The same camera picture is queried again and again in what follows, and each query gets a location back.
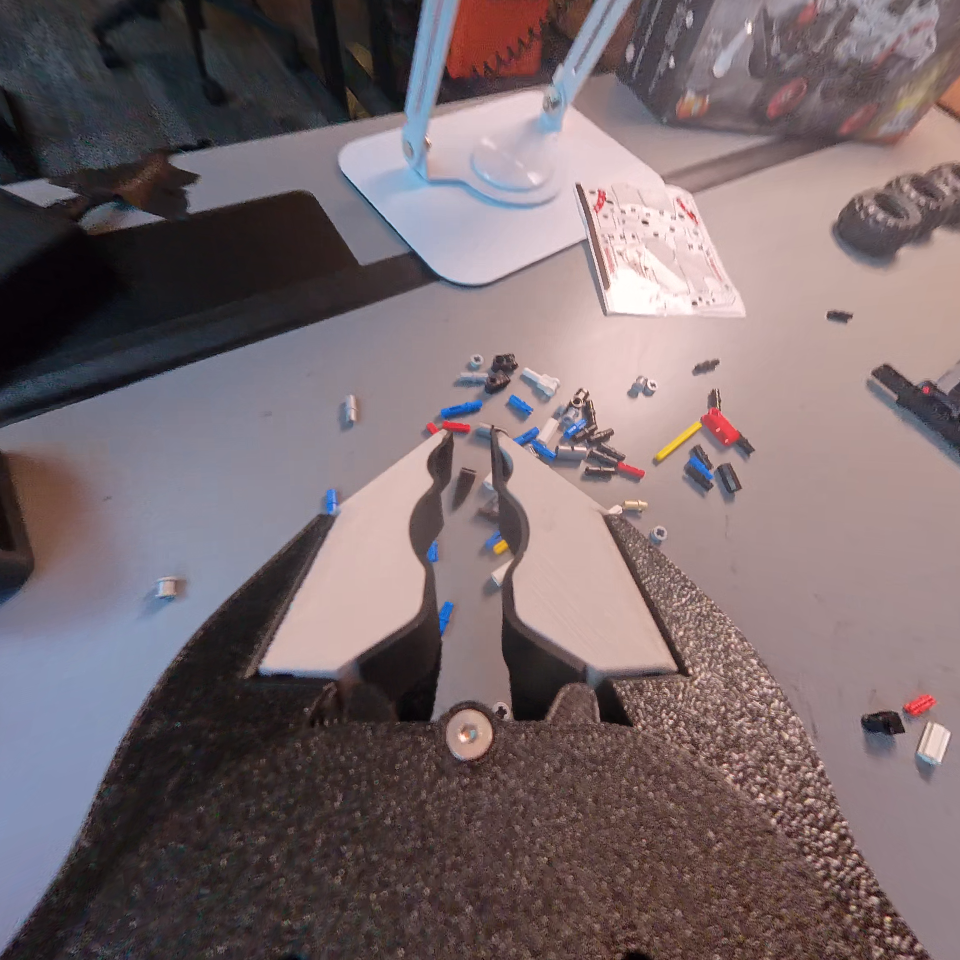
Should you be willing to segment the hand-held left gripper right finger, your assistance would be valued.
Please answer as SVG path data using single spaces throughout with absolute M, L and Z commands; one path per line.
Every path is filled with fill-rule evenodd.
M 500 588 L 510 678 L 600 684 L 678 673 L 605 510 L 498 428 L 492 480 L 511 556 Z

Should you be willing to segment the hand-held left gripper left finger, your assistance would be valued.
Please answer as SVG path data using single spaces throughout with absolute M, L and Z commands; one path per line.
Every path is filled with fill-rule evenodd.
M 262 677 L 414 684 L 440 637 L 430 546 L 443 528 L 454 438 L 432 436 L 347 498 L 295 583 Z

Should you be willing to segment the pile of small toy pieces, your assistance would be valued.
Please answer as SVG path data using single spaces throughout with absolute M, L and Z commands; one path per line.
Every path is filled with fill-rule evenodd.
M 603 443 L 625 455 L 628 469 L 598 474 L 603 462 L 585 460 L 580 453 L 559 454 L 544 462 L 558 478 L 597 499 L 607 508 L 623 500 L 648 501 L 646 525 L 661 525 L 678 537 L 681 523 L 669 506 L 682 497 L 709 499 L 726 496 L 722 484 L 711 480 L 706 489 L 703 471 L 714 469 L 691 447 L 702 449 L 714 464 L 745 458 L 736 444 L 724 448 L 709 427 L 702 424 L 714 401 L 733 426 L 747 428 L 751 440 L 760 437 L 757 418 L 746 411 L 750 399 L 743 373 L 754 366 L 750 358 L 751 334 L 741 322 L 614 324 L 607 329 L 575 328 L 565 337 L 521 339 L 520 334 L 496 334 L 481 342 L 470 336 L 450 349 L 430 339 L 424 359 L 414 365 L 413 384 L 394 403 L 394 419 L 402 441 L 428 439 L 428 423 L 439 426 L 442 409 L 468 402 L 482 408 L 472 414 L 454 414 L 450 422 L 468 425 L 454 431 L 453 474 L 443 494 L 445 525 L 439 545 L 430 548 L 433 559 L 453 561 L 462 546 L 467 556 L 477 555 L 489 568 L 510 558 L 498 534 L 497 498 L 482 484 L 491 470 L 489 428 L 498 426 L 508 436 L 553 450 L 584 446 L 585 440 L 565 438 L 569 424 L 558 406 L 580 388 L 597 413 Z M 518 373 L 497 395 L 482 399 L 480 387 L 456 387 L 454 374 L 466 369 L 466 355 L 513 353 L 521 368 L 558 378 L 558 392 L 543 398 Z

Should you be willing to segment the white black toy truck model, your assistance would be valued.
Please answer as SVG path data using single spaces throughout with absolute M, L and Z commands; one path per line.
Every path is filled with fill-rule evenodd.
M 870 377 L 894 397 L 896 405 L 959 452 L 959 362 L 937 380 L 913 383 L 889 364 L 875 367 Z

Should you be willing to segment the grey desk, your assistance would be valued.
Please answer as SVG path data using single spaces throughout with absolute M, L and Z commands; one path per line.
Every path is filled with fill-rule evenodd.
M 892 147 L 844 143 L 697 197 L 743 319 L 606 317 L 582 246 L 494 285 L 433 283 L 2 430 L 35 557 L 2 606 L 2 947 L 74 841 L 116 747 L 189 637 L 318 511 L 417 440 L 395 403 L 447 349 L 614 325 L 746 325 L 758 439 L 673 500 L 664 554 L 746 635 L 814 740 L 881 886 L 935 958 L 958 958 L 958 458 L 869 383 L 958 360 L 958 234 L 885 269 L 834 242 L 859 190 L 958 161 L 931 110 Z M 830 322 L 829 309 L 851 311 Z M 359 420 L 345 429 L 354 394 Z M 918 717 L 906 702 L 928 693 Z M 865 733 L 899 712 L 905 733 Z M 943 762 L 916 758 L 930 721 Z

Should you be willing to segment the black desk pad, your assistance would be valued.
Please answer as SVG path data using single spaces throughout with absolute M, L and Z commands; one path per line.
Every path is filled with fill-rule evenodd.
M 93 302 L 22 361 L 2 349 L 9 426 L 437 281 L 408 251 L 360 263 L 317 198 L 293 191 L 86 236 Z

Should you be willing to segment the sticker sheet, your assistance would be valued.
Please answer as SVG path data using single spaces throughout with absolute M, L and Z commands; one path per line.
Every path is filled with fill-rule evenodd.
M 607 316 L 744 318 L 693 196 L 666 184 L 577 183 L 576 197 Z

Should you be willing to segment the black toy tyre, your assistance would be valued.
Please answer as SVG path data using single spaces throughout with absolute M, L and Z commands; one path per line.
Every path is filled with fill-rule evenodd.
M 840 211 L 834 233 L 870 258 L 891 258 L 916 234 L 920 214 L 909 201 L 884 188 L 854 196 Z
M 931 184 L 938 186 L 946 195 L 945 225 L 959 224 L 959 162 L 944 162 L 925 172 Z
M 926 173 L 902 174 L 884 185 L 894 198 L 906 203 L 917 211 L 918 226 L 915 236 L 923 237 L 932 234 L 935 230 L 949 226 L 944 224 L 947 213 L 947 195 L 934 183 L 931 183 Z

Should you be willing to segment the toy truck set box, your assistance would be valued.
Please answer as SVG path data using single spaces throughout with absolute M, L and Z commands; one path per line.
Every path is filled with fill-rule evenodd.
M 958 79 L 957 1 L 641 2 L 619 80 L 662 123 L 893 144 Z

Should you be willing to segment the orange box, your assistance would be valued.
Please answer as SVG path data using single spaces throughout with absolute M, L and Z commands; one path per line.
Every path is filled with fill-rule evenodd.
M 543 80 L 570 52 L 592 1 L 462 1 L 444 66 L 451 93 Z

